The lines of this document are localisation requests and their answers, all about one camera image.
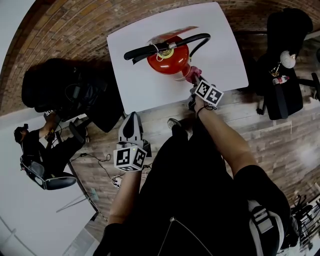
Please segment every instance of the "wrist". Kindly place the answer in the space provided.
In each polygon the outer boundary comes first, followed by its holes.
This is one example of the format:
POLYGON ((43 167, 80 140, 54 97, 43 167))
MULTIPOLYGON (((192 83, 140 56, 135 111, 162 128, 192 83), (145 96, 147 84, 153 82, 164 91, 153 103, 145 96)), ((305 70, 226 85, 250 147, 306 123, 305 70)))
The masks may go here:
POLYGON ((212 110, 211 109, 207 109, 205 106, 199 108, 199 110, 196 112, 196 116, 201 118, 205 115, 207 115, 208 113, 210 113, 212 110))

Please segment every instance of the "cable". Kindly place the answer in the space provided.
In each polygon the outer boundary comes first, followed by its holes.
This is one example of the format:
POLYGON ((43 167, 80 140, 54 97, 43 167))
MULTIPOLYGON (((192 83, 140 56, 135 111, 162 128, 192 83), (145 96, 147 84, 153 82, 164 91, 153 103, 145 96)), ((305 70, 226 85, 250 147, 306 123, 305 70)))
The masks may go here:
POLYGON ((120 189, 120 185, 117 184, 117 182, 115 182, 115 179, 116 179, 116 178, 120 178, 121 180, 123 180, 123 179, 122 179, 122 176, 125 175, 125 174, 126 174, 126 173, 114 175, 114 176, 112 176, 112 178, 111 178, 112 184, 113 184, 118 190, 120 189))
MULTIPOLYGON (((60 127, 60 134, 59 134, 59 136, 61 137, 62 130, 63 130, 64 128, 62 129, 62 127, 60 126, 60 124, 58 124, 58 126, 60 127)), ((53 147, 55 147, 55 146, 54 146, 54 143, 55 143, 57 140, 58 140, 58 138, 56 138, 56 139, 54 140, 54 142, 52 142, 52 146, 53 146, 53 147)))
POLYGON ((80 154, 78 157, 76 157, 75 159, 72 159, 72 160, 70 161, 70 163, 73 162, 74 160, 78 159, 78 158, 82 158, 82 157, 85 157, 85 156, 90 156, 90 157, 92 157, 92 158, 97 159, 97 160, 98 160, 98 164, 100 165, 100 167, 101 167, 102 169, 105 170, 105 173, 108 175, 109 179, 110 179, 111 182, 112 182, 112 178, 110 177, 110 175, 109 175, 109 173, 107 172, 106 168, 104 168, 104 167, 101 165, 101 163, 100 163, 100 162, 102 162, 102 163, 103 163, 103 162, 109 162, 109 161, 111 160, 111 154, 107 154, 105 160, 100 160, 99 158, 97 158, 97 157, 95 157, 95 156, 93 156, 93 155, 91 155, 91 154, 82 153, 82 154, 80 154))
POLYGON ((75 159, 72 159, 71 161, 70 161, 70 163, 72 163, 74 160, 77 160, 79 157, 81 157, 81 155, 79 155, 78 157, 76 157, 75 159))
POLYGON ((150 164, 144 164, 143 165, 143 167, 142 167, 142 171, 145 169, 145 168, 149 168, 150 170, 145 170, 144 171, 144 177, 142 177, 142 175, 141 175, 141 179, 147 179, 147 175, 149 174, 149 173, 147 173, 147 172, 150 172, 151 170, 152 170, 152 164, 153 164, 153 162, 152 163, 150 163, 150 164))
POLYGON ((67 95, 67 89, 70 87, 70 86, 78 86, 79 85, 79 83, 71 83, 71 84, 69 84, 65 89, 64 89, 64 95, 66 96, 66 98, 70 101, 70 102, 72 102, 73 103, 73 101, 68 97, 68 95, 67 95))

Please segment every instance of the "bracelet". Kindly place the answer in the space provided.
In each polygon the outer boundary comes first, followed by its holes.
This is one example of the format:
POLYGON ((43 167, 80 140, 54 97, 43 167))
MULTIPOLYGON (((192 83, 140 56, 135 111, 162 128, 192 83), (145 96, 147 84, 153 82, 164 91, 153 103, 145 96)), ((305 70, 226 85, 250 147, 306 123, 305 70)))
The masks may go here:
POLYGON ((209 105, 204 105, 202 107, 200 107, 200 109, 196 112, 196 117, 199 116, 199 112, 203 109, 206 109, 206 110, 216 110, 217 108, 215 106, 209 106, 209 105))

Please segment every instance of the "backpack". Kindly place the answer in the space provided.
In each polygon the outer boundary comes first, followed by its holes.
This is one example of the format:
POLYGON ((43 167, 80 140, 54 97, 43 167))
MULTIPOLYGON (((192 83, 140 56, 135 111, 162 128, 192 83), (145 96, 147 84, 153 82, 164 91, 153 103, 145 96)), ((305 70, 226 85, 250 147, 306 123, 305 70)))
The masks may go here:
POLYGON ((248 200, 249 228, 257 256, 275 256, 284 238, 284 226, 278 214, 267 210, 255 200, 248 200))

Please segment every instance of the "white tabletop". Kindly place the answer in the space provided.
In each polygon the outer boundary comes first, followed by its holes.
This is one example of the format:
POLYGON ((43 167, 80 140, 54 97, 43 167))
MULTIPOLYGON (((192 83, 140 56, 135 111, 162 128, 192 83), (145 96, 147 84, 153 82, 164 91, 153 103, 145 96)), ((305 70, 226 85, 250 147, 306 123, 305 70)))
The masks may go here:
MULTIPOLYGON (((217 2, 208 2, 168 10, 144 18, 108 35, 107 42, 124 111, 129 114, 183 101, 190 96, 192 84, 175 81, 157 73, 146 59, 133 65, 124 54, 140 48, 153 37, 182 29, 198 28, 180 34, 187 38, 209 33, 211 39, 192 56, 192 66, 222 91, 248 86, 248 78, 236 39, 217 2)), ((189 51, 201 42, 188 44, 189 51)))

